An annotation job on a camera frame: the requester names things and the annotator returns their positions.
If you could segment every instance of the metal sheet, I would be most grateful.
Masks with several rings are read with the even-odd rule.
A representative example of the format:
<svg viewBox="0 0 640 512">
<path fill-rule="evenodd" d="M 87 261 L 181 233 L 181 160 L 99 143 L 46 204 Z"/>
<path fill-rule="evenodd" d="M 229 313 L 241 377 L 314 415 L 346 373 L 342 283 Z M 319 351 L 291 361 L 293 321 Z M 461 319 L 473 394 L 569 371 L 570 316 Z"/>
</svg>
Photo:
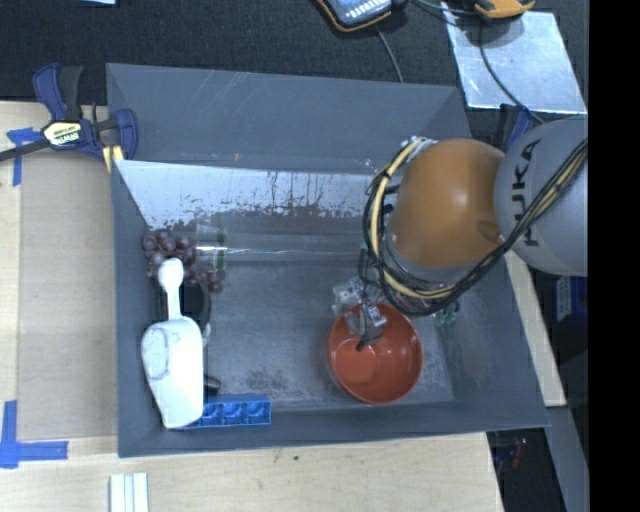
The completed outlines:
<svg viewBox="0 0 640 512">
<path fill-rule="evenodd" d="M 532 111 L 584 114 L 587 109 L 552 13 L 528 12 L 508 23 L 445 13 L 467 104 L 499 108 L 513 101 L 487 70 L 487 60 L 505 87 Z"/>
</svg>

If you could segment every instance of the black device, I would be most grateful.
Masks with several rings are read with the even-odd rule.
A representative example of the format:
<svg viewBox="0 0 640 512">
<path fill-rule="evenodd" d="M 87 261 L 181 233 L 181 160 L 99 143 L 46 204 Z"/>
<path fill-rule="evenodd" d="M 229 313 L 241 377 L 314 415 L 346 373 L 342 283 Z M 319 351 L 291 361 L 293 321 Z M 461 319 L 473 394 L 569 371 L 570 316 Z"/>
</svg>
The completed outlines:
<svg viewBox="0 0 640 512">
<path fill-rule="evenodd" d="M 408 0 L 318 0 L 338 30 L 350 32 L 380 21 Z"/>
</svg>

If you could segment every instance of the black cable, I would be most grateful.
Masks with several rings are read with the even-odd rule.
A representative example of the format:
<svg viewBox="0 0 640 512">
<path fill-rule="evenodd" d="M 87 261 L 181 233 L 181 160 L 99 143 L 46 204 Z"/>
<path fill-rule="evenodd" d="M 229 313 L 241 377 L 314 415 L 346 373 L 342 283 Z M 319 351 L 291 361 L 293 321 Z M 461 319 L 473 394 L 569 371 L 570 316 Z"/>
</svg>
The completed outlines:
<svg viewBox="0 0 640 512">
<path fill-rule="evenodd" d="M 416 0 L 413 0 L 414 5 L 416 7 L 418 7 L 418 9 L 420 9 L 422 12 L 428 14 L 429 16 L 433 16 L 434 18 L 438 18 L 440 21 L 444 21 L 447 25 L 451 25 L 452 27 L 457 27 L 457 25 L 455 23 L 453 23 L 452 21 L 449 21 L 447 18 L 440 16 L 439 14 L 436 14 L 435 12 L 433 12 L 431 10 L 431 8 L 425 3 L 422 4 L 420 2 L 417 2 Z"/>
<path fill-rule="evenodd" d="M 498 77 L 498 75 L 496 74 L 494 69 L 491 67 L 491 64 L 489 63 L 489 58 L 487 57 L 487 53 L 486 53 L 485 48 L 484 48 L 484 43 L 482 41 L 482 33 L 484 31 L 484 27 L 485 27 L 484 24 L 480 25 L 480 32 L 478 33 L 478 48 L 480 50 L 480 55 L 482 56 L 482 61 L 484 62 L 484 65 L 486 66 L 487 71 L 491 75 L 491 78 L 493 78 L 493 80 L 496 82 L 498 87 L 500 87 L 500 89 L 502 89 L 502 92 L 504 92 L 507 95 L 507 97 L 517 107 L 525 109 L 527 112 L 529 112 L 531 114 L 531 117 L 533 117 L 533 119 L 535 119 L 538 123 L 544 124 L 544 121 L 539 116 L 537 116 L 535 113 L 531 112 L 531 110 L 528 109 L 526 105 L 524 105 L 518 98 L 516 98 L 511 93 L 511 91 L 507 88 L 506 85 L 504 85 L 502 80 L 500 80 L 500 78 Z"/>
<path fill-rule="evenodd" d="M 432 9 L 437 9 L 439 11 L 446 11 L 452 14 L 460 14 L 462 16 L 476 16 L 475 12 L 467 11 L 465 9 L 451 9 L 450 7 L 442 7 L 438 4 L 434 4 L 431 2 L 427 2 L 427 0 L 413 0 L 414 4 L 422 5 L 424 7 L 431 7 Z"/>
<path fill-rule="evenodd" d="M 436 18 L 440 19 L 441 21 L 444 21 L 447 25 L 451 25 L 452 27 L 456 27 L 456 28 L 460 28 L 458 27 L 458 25 L 454 22 L 449 21 L 448 19 L 444 18 L 443 16 L 439 16 L 434 14 L 433 12 L 429 11 L 428 9 L 438 9 L 440 11 L 445 11 L 445 12 L 451 12 L 452 14 L 459 14 L 459 15 L 470 15 L 470 16 L 476 16 L 478 17 L 479 15 L 475 12 L 471 12 L 471 11 L 464 11 L 461 9 L 448 9 L 448 8 L 444 8 L 444 7 L 439 7 L 436 4 L 432 4 L 431 2 L 427 2 L 426 0 L 413 0 L 413 3 L 422 9 L 422 11 L 426 12 L 429 15 L 435 16 Z M 480 33 L 478 36 L 478 48 L 480 49 L 480 55 L 482 57 L 482 61 L 484 62 L 485 67 L 487 68 L 487 71 L 489 72 L 489 74 L 491 75 L 491 78 L 493 78 L 493 80 L 496 82 L 496 84 L 498 85 L 498 87 L 500 87 L 500 89 L 502 90 L 502 92 L 504 92 L 507 97 L 518 107 L 525 109 L 527 112 L 529 112 L 531 114 L 531 117 L 533 117 L 533 119 L 538 122 L 539 124 L 544 124 L 544 120 L 536 115 L 535 113 L 533 113 L 530 109 L 528 109 L 526 107 L 526 105 L 524 105 L 520 100 L 518 100 L 518 98 L 516 98 L 511 91 L 504 85 L 504 83 L 502 82 L 502 80 L 500 80 L 500 77 L 498 77 L 498 75 L 496 74 L 496 72 L 494 71 L 494 69 L 491 67 L 491 64 L 489 63 L 489 59 L 486 55 L 484 46 L 483 46 L 483 42 L 482 42 L 482 33 L 484 30 L 484 24 L 480 25 Z"/>
<path fill-rule="evenodd" d="M 387 53 L 389 54 L 389 58 L 391 59 L 391 63 L 393 64 L 393 67 L 396 70 L 396 75 L 398 75 L 398 80 L 400 81 L 401 84 L 403 84 L 404 83 L 404 78 L 402 77 L 402 73 L 400 71 L 400 66 L 398 66 L 398 62 L 396 61 L 396 57 L 393 54 L 393 51 L 391 50 L 391 47 L 389 46 L 389 43 L 387 43 L 387 38 L 384 37 L 384 34 L 381 32 L 380 28 L 378 28 L 377 24 L 374 24 L 373 26 L 376 29 L 376 32 L 378 32 L 378 35 L 380 36 L 380 40 L 382 41 L 382 44 L 384 45 L 385 50 L 387 50 Z"/>
<path fill-rule="evenodd" d="M 401 283 L 404 287 L 410 289 L 415 293 L 424 291 L 425 288 L 433 286 L 433 283 L 428 283 L 421 279 L 411 275 L 405 269 L 397 271 L 393 267 L 390 267 L 385 262 L 384 251 L 382 249 L 384 244 L 384 233 L 382 229 L 378 230 L 378 246 L 379 254 L 376 255 L 372 249 L 371 237 L 369 232 L 369 222 L 371 208 L 376 196 L 377 187 L 379 182 L 373 187 L 369 199 L 365 205 L 363 214 L 363 233 L 364 240 L 367 246 L 367 255 L 370 260 L 370 265 L 378 270 L 378 285 L 382 289 L 386 299 L 396 309 L 406 314 L 407 316 L 426 316 L 433 313 L 437 313 L 442 309 L 445 309 L 451 304 L 457 302 L 458 298 L 466 292 L 469 288 L 475 285 L 480 279 L 482 279 L 495 264 L 505 255 L 507 251 L 515 245 L 518 240 L 531 229 L 535 223 L 542 218 L 557 202 L 564 196 L 564 194 L 571 188 L 573 183 L 577 180 L 578 174 L 581 169 L 584 168 L 584 162 L 586 161 L 588 154 L 588 139 L 583 140 L 578 144 L 574 150 L 565 158 L 562 164 L 558 167 L 558 170 L 547 181 L 547 183 L 536 194 L 534 200 L 527 207 L 523 215 L 514 226 L 507 239 L 495 250 L 486 255 L 479 263 L 477 263 L 462 279 L 460 279 L 443 297 L 438 298 L 412 298 L 402 294 L 395 290 L 388 282 L 386 273 L 393 277 L 396 281 Z M 565 173 L 569 173 L 568 178 L 561 183 L 561 179 L 565 176 Z M 551 201 L 548 200 L 547 195 L 554 190 Z"/>
</svg>

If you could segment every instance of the blue lego brick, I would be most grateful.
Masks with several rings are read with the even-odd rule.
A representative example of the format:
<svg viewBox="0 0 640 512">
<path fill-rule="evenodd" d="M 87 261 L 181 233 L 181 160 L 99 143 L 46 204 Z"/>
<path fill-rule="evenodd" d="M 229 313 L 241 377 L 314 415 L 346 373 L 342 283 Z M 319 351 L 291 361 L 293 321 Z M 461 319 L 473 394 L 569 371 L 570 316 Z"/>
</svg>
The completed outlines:
<svg viewBox="0 0 640 512">
<path fill-rule="evenodd" d="M 210 398 L 204 404 L 200 419 L 176 430 L 270 424 L 270 400 L 266 395 L 247 393 Z"/>
<path fill-rule="evenodd" d="M 587 318 L 588 281 L 586 277 L 562 276 L 553 287 L 554 325 L 583 322 Z"/>
</svg>

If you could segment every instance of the clamp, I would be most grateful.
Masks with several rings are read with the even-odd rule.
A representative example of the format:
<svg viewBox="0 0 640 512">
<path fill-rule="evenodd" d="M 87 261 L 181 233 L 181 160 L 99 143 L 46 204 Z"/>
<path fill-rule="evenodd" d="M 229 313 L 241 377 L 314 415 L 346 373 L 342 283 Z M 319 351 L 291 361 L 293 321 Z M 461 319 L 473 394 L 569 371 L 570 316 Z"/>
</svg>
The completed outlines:
<svg viewBox="0 0 640 512">
<path fill-rule="evenodd" d="M 51 114 L 51 121 L 40 130 L 41 140 L 0 153 L 0 161 L 17 158 L 44 148 L 54 151 L 75 151 L 110 164 L 112 146 L 100 140 L 99 133 L 119 129 L 118 144 L 113 146 L 125 159 L 132 159 L 138 145 L 135 115 L 130 109 L 119 109 L 114 118 L 92 122 L 82 117 L 77 103 L 81 66 L 49 64 L 33 77 L 38 101 Z"/>
</svg>

